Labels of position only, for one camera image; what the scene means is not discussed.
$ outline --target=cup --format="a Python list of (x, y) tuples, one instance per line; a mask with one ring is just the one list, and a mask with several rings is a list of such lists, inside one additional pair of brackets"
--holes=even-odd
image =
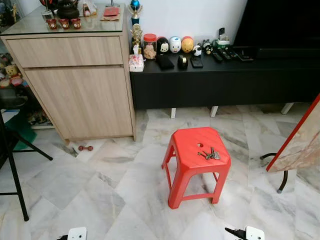
[(75, 29), (81, 28), (81, 20), (80, 20), (79, 17), (78, 17), (78, 18), (72, 18), (72, 19), (71, 19), (71, 23), (72, 23), (72, 25), (73, 25), (73, 27), (74, 27)]
[(63, 29), (69, 29), (69, 19), (67, 18), (62, 18), (59, 20), (60, 25)]
[(48, 23), (50, 29), (57, 29), (56, 19), (48, 19), (46, 22)]

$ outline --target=small dumbbell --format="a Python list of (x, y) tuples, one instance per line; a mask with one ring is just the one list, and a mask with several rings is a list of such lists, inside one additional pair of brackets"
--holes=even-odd
[(78, 147), (78, 149), (79, 149), (79, 151), (82, 151), (82, 150), (85, 150), (85, 149), (87, 149), (88, 151), (92, 151), (93, 149), (94, 149), (94, 147), (93, 146), (79, 146)]

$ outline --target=green cloth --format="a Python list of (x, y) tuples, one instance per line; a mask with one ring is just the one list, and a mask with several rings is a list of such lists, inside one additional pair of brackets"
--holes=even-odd
[[(32, 143), (36, 139), (37, 134), (30, 127), (30, 124), (26, 120), (26, 117), (22, 111), (20, 111), (17, 115), (7, 121), (5, 123), (5, 126), (11, 131), (18, 132), (21, 137), (23, 137), (30, 143)], [(14, 147), (14, 150), (22, 150), (26, 149), (27, 147), (28, 146), (23, 142), (18, 141), (18, 143)]]

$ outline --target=marble floor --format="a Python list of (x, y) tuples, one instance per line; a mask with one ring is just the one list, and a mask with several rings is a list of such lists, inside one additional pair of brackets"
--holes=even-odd
[[(0, 240), (56, 240), (70, 228), (87, 227), (88, 240), (235, 240), (224, 228), (250, 225), (266, 240), (320, 239), (320, 166), (267, 173), (271, 159), (298, 123), (307, 104), (287, 115), (278, 105), (219, 107), (210, 118), (206, 107), (138, 111), (137, 141), (130, 137), (83, 142), (91, 152), (69, 150), (52, 130), (37, 132), (37, 153), (15, 153), (15, 162), (30, 216), (24, 222), (18, 198), (0, 196)], [(177, 129), (217, 129), (232, 158), (220, 201), (184, 201), (168, 207), (168, 183), (161, 163)], [(174, 174), (175, 159), (169, 168)], [(214, 188), (211, 175), (194, 176), (186, 194)], [(15, 190), (8, 161), (0, 169), (0, 192)]]

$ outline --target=black tripod leg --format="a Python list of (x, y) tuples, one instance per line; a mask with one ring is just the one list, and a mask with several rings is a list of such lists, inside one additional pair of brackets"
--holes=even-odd
[(13, 180), (14, 180), (16, 192), (18, 194), (19, 201), (20, 201), (20, 206), (21, 206), (22, 213), (23, 213), (23, 219), (25, 221), (28, 221), (29, 220), (29, 216), (28, 216), (28, 213), (27, 213), (24, 196), (23, 196), (23, 193), (22, 193), (22, 190), (21, 190), (20, 181), (19, 181), (19, 177), (18, 177), (18, 173), (17, 173), (17, 168), (16, 168), (14, 156), (12, 155), (12, 151), (9, 148), (9, 145), (8, 145), (8, 142), (7, 142), (7, 137), (6, 137), (6, 132), (5, 132), (6, 131), (6, 126), (5, 126), (4, 120), (2, 118), (2, 115), (0, 116), (0, 127), (1, 127), (0, 131), (1, 131), (2, 138), (3, 138), (4, 146), (6, 148), (6, 151), (7, 151), (7, 154), (8, 154), (8, 158), (9, 158), (9, 163), (10, 163), (11, 172), (12, 172), (12, 175), (13, 175)]
[(9, 163), (10, 163), (10, 167), (11, 167), (11, 171), (12, 171), (12, 175), (13, 175), (13, 179), (14, 179), (16, 192), (18, 193), (18, 197), (19, 197), (19, 201), (20, 201), (20, 205), (21, 205), (21, 209), (22, 209), (22, 213), (23, 213), (23, 219), (24, 219), (24, 221), (28, 221), (29, 216), (28, 216), (27, 209), (26, 209), (24, 195), (21, 190), (16, 164), (15, 164), (14, 157), (12, 156), (11, 152), (9, 153), (8, 158), (9, 158)]
[(29, 141), (25, 140), (22, 136), (20, 136), (18, 133), (16, 132), (11, 132), (13, 136), (15, 136), (17, 139), (19, 139), (21, 142), (23, 142), (24, 144), (28, 145), (30, 148), (32, 148), (33, 150), (37, 151), (38, 153), (40, 153), (42, 156), (46, 157), (47, 159), (49, 159), (50, 161), (53, 159), (51, 156), (49, 156), (48, 154), (46, 154), (45, 152), (41, 151), (39, 148), (37, 148), (35, 145), (31, 144)]
[(279, 189), (276, 191), (278, 194), (282, 193), (282, 190), (284, 189), (286, 183), (287, 183), (287, 180), (288, 180), (288, 170), (285, 170), (283, 172), (283, 180), (282, 180), (282, 183), (279, 187)]
[(276, 153), (273, 153), (273, 152), (272, 152), (272, 153), (268, 153), (268, 154), (265, 154), (265, 155), (261, 156), (260, 159), (263, 160), (263, 159), (265, 159), (265, 158), (267, 158), (267, 157), (275, 156), (275, 155), (277, 155), (277, 154), (276, 154)]

